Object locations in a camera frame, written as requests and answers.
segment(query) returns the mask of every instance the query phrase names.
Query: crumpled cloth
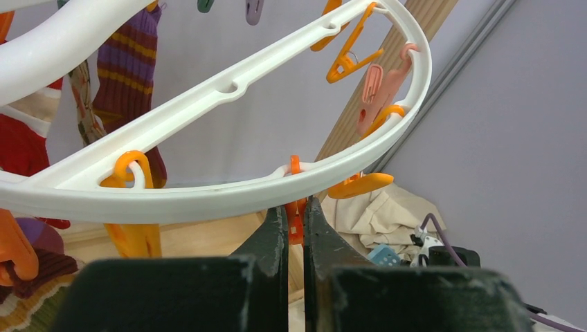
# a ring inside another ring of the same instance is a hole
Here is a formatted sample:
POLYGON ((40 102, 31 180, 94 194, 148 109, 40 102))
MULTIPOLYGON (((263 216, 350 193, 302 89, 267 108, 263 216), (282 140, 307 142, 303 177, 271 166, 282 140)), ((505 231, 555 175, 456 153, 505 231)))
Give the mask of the crumpled cloth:
MULTIPOLYGON (((410 235, 431 212, 442 229, 446 229, 438 209, 432 203, 393 183, 350 199, 327 196, 322 202, 322 209, 328 223, 363 255, 385 243, 402 259, 412 260, 419 247, 412 244, 410 235)), ((431 236, 436 236, 432 223, 428 223, 426 228, 431 236)))

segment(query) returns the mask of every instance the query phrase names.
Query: cable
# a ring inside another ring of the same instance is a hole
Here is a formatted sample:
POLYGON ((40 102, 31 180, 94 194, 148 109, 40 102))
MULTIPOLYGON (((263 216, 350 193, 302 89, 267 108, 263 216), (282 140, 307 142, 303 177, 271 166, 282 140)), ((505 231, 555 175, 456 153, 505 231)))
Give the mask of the cable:
MULTIPOLYGON (((457 255, 456 251, 453 249, 453 246, 449 243, 449 240, 446 238, 446 235, 444 234, 444 231, 441 229, 440 224, 438 223, 438 220, 436 219, 436 216, 434 214, 428 213, 426 215, 426 218, 424 218, 424 221, 422 222, 422 225, 420 226, 420 228, 425 230, 426 225, 428 225, 428 222, 430 220, 434 224, 434 227, 436 228, 436 232, 438 232, 438 236, 440 236, 442 243, 444 243, 444 246, 446 247, 446 251, 449 252, 451 257, 457 262, 457 264, 459 266, 467 267, 467 265, 461 260, 459 255, 457 255)), ((563 332, 585 332, 584 330, 576 329, 574 327, 566 326, 561 323, 549 320, 546 317, 542 317, 542 316, 537 315, 537 314, 530 312, 530 311, 528 311, 527 314, 533 320, 535 320, 539 323, 542 323, 546 326, 550 326, 554 329, 563 331, 563 332)))

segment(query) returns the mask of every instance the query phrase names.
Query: white plastic hanger frame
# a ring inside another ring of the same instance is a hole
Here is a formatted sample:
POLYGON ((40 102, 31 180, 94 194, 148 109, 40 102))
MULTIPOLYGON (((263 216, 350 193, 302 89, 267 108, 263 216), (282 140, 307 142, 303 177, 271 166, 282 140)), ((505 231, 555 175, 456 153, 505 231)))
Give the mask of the white plastic hanger frame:
MULTIPOLYGON (((71 0, 29 33, 0 46, 0 105, 65 75, 150 2, 71 0)), ((0 207, 74 221, 181 223, 292 202, 339 183, 390 149, 416 116, 431 73, 426 36, 400 2, 351 0, 34 176, 0 172, 0 207), (404 118, 392 114, 357 144, 316 163, 301 163, 302 173, 295 176, 288 176, 289 165, 283 165, 268 176, 223 185, 157 190, 138 185, 130 189, 99 186, 123 153, 148 151, 216 106, 242 97, 249 85, 322 38, 338 33, 372 2, 378 3, 374 11, 389 18, 406 42, 419 49, 409 51, 413 78, 405 99, 396 102, 405 109, 404 118)))

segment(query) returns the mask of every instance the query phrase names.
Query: pink clip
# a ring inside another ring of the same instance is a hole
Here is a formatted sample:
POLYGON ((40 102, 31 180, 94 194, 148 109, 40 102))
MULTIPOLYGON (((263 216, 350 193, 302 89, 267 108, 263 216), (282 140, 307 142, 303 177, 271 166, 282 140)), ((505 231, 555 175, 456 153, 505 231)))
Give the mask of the pink clip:
POLYGON ((406 80, 412 66, 408 50, 418 51, 418 47, 414 44, 406 44, 399 54, 399 58, 404 63, 399 69, 389 71, 385 77, 383 77, 383 68, 380 65, 369 65, 363 88, 361 112, 356 124, 356 132, 360 136, 369 129, 379 112, 391 104, 399 87, 406 80))

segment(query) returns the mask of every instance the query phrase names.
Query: wooden surface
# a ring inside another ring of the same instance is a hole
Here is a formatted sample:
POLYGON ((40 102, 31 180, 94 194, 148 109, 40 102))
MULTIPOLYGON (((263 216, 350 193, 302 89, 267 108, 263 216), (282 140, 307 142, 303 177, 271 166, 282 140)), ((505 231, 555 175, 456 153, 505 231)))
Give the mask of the wooden surface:
MULTIPOLYGON (((164 257, 226 256, 261 224, 259 214, 229 219, 161 226, 164 257)), ((68 255, 90 262, 118 257, 114 244, 100 224, 77 223, 61 231, 68 255)))
MULTIPOLYGON (((407 0, 405 6, 416 18, 428 40, 431 40, 457 2, 458 0, 407 0)), ((385 71, 399 68, 401 64, 399 51, 405 43, 406 40, 401 33, 392 27, 381 44, 385 50, 383 55, 373 62, 381 65, 385 71)), ((359 140, 355 127, 359 117, 359 102, 363 93, 364 79, 363 76, 318 153, 316 161, 337 154, 359 140)), ((317 194, 317 197, 323 200, 326 197, 326 191, 317 194)))

